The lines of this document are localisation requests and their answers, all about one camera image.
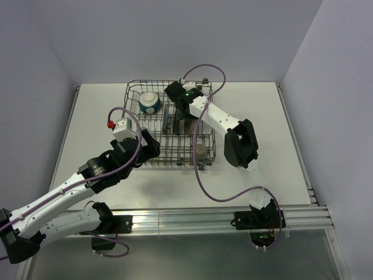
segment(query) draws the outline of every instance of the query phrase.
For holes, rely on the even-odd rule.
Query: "white tabletop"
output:
[[[213,83],[213,89],[220,83]],[[88,84],[80,87],[68,134],[58,164],[53,188],[69,178],[78,167],[111,149],[107,114],[123,106],[126,84]],[[252,121],[259,144],[259,167],[266,187],[281,205],[310,204],[290,130],[275,83],[227,83],[215,95],[214,104],[226,113]],[[121,118],[115,112],[112,119]],[[223,139],[216,135],[217,157],[213,166],[200,172],[207,191],[227,198],[248,186],[236,168],[224,158]],[[248,205],[247,193],[224,204],[211,201],[201,192],[192,167],[159,168],[142,166],[126,180],[95,195],[111,209],[200,208]],[[86,201],[71,209],[80,210]]]

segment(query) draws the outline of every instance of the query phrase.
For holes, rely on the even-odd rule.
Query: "metal basket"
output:
[[[160,143],[160,156],[150,159],[146,164],[163,166],[192,166],[193,135],[185,135],[182,132],[175,134],[173,132],[173,123],[175,120],[175,105],[168,99],[164,89],[174,80],[134,80],[127,84],[124,107],[137,116],[140,125],[149,130],[152,137]],[[206,96],[212,94],[212,85],[210,82],[193,82],[195,87],[200,89]],[[155,92],[160,98],[161,108],[154,114],[146,114],[140,110],[139,97],[144,92]],[[167,126],[162,131],[163,114],[165,108],[168,108]],[[198,159],[198,168],[201,170],[205,166],[211,166],[216,158],[215,131],[206,123],[201,122],[198,134],[197,144],[202,144],[207,148],[207,156]]]

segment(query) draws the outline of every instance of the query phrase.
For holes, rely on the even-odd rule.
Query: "white wall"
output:
[[[76,83],[178,79],[203,62],[230,81],[282,81],[321,2],[26,0]]]
[[[283,82],[316,196],[354,279],[373,274],[373,2],[324,0]]]
[[[0,3],[0,207],[45,194],[73,99],[73,86],[21,0]],[[0,256],[5,252],[0,246]],[[17,265],[0,262],[0,278]]]

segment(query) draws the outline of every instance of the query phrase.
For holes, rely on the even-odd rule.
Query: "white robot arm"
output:
[[[134,167],[159,156],[160,144],[144,129],[141,134],[147,145],[141,145],[135,160],[131,161],[139,139],[129,124],[126,118],[119,120],[118,126],[113,127],[116,137],[111,141],[113,149],[88,160],[59,187],[12,212],[0,210],[0,238],[10,263],[16,264],[32,257],[41,246],[56,239],[87,230],[103,233],[112,226],[112,212],[100,202],[82,212],[56,217],[77,202],[126,179]]]
[[[227,161],[238,168],[240,176],[250,187],[265,185],[258,166],[258,142],[249,120],[241,121],[228,115],[212,104],[201,91],[195,88],[186,90],[180,82],[173,82],[165,92],[182,114],[195,118],[200,117],[208,104],[202,121],[224,138],[224,156]],[[249,204],[257,209],[269,205],[270,200],[271,197],[265,190],[250,192]]]

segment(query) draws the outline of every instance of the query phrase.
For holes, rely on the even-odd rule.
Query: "red connector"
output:
[[[115,124],[113,121],[107,121],[107,127],[114,130]]]

